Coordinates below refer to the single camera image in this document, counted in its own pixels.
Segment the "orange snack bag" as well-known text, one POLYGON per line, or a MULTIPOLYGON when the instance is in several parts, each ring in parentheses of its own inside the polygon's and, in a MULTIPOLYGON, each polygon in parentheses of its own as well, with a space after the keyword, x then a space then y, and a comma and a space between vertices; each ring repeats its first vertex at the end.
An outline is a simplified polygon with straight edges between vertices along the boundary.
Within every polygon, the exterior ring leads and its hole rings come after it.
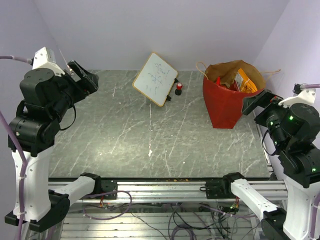
POLYGON ((251 94, 258 91, 256 85, 251 81, 242 68, 237 70, 234 77, 234 83, 238 92, 251 94))

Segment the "red paper bag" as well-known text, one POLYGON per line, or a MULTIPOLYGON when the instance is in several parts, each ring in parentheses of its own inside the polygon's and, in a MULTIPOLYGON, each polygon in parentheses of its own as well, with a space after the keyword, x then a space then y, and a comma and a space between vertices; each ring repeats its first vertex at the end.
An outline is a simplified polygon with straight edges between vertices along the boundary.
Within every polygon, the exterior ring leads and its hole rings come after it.
POLYGON ((257 95, 266 88, 267 80, 263 77, 263 74, 270 78, 279 73, 280 70, 261 72, 243 60, 233 60, 211 64, 204 71, 199 70, 199 72, 203 74, 203 99, 212 127, 215 129, 233 129, 243 115, 243 99, 257 95), (240 68, 256 85, 256 92, 244 93, 237 91, 234 78, 240 68), (217 77, 220 77, 222 84, 229 85, 230 88, 216 85, 217 77))

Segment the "red Doritos bag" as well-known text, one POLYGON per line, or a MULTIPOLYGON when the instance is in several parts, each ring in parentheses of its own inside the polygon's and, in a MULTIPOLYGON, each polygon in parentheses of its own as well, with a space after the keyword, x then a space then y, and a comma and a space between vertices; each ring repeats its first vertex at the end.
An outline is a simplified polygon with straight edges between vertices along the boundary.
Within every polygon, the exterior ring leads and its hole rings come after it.
POLYGON ((220 76, 218 76, 218 77, 216 78, 215 84, 216 84, 217 86, 220 86, 220 87, 223 87, 223 88, 226 88, 226 89, 229 89, 229 88, 230 88, 230 86, 229 86, 228 84, 221 83, 221 77, 220 77, 220 76))

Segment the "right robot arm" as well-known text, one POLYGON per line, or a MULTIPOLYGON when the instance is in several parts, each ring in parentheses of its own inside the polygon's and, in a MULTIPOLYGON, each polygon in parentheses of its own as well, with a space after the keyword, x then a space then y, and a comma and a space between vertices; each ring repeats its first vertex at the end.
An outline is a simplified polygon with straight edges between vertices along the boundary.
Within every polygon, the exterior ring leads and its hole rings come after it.
POLYGON ((281 208, 251 187, 238 172, 225 175, 220 186, 226 198, 241 199, 258 217, 269 240, 317 240, 320 237, 320 151, 314 140, 320 115, 315 89, 281 98, 265 89, 243 100, 242 114, 262 111, 255 123, 266 128, 285 175, 287 206, 281 208))

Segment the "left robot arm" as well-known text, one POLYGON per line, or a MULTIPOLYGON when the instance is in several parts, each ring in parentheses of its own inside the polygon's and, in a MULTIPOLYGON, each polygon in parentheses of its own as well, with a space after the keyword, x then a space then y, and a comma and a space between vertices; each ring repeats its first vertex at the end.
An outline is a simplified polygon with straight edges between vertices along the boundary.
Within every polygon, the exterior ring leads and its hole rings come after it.
POLYGON ((28 71, 19 85, 23 100, 15 118, 5 124, 16 169, 17 196, 14 209, 4 220, 17 227, 28 223, 30 230, 38 233, 60 223, 76 201, 85 196, 96 199, 102 193, 102 179, 93 173, 83 173, 58 189, 49 187, 49 163, 55 137, 63 130, 63 117, 99 88, 96 74, 76 61, 70 61, 69 66, 78 80, 47 67, 28 71))

